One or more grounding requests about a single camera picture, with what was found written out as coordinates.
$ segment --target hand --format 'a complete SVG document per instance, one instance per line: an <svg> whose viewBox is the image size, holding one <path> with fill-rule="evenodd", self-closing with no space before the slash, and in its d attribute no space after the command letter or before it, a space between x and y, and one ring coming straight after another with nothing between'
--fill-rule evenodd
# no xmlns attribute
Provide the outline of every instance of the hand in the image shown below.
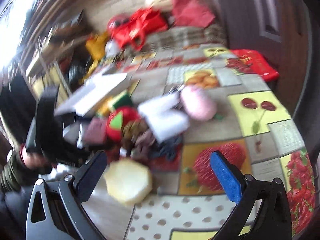
<svg viewBox="0 0 320 240"><path fill-rule="evenodd" d="M50 163L48 159L38 153L27 153L25 147L22 149L22 158L25 166L31 170L45 166L57 167L56 164Z"/></svg>

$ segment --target person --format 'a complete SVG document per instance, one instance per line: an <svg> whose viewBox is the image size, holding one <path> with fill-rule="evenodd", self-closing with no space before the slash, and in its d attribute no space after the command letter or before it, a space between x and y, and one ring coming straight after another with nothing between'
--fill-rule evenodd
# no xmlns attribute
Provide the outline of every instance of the person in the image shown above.
<svg viewBox="0 0 320 240"><path fill-rule="evenodd" d="M27 153L24 145L13 152L0 174L0 236L3 240L26 238L26 221L39 169L50 164L42 155Z"/></svg>

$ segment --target blue gripper pad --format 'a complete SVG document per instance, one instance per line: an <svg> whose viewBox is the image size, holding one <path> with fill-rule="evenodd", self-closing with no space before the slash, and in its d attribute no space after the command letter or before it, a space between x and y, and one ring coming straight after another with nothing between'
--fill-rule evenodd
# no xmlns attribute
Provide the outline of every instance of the blue gripper pad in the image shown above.
<svg viewBox="0 0 320 240"><path fill-rule="evenodd" d="M238 204L242 197L241 185L216 152L211 154L210 165L228 198Z"/></svg>

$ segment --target green sleeve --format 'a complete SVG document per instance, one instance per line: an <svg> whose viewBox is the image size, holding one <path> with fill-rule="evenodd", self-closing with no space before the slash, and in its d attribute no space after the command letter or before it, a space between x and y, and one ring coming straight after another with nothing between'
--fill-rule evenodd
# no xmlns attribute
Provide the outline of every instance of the green sleeve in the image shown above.
<svg viewBox="0 0 320 240"><path fill-rule="evenodd" d="M13 152L0 173L0 192L20 191L21 186L33 186L38 172L28 169L21 161L20 153Z"/></svg>

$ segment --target green sponge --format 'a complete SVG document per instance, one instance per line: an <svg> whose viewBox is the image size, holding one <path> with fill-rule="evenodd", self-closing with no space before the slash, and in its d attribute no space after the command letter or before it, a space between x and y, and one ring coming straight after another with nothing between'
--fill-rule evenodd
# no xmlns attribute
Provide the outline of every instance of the green sponge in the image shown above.
<svg viewBox="0 0 320 240"><path fill-rule="evenodd" d="M114 112L121 106L133 106L127 90L122 91L119 95L112 98L108 103L110 111Z"/></svg>

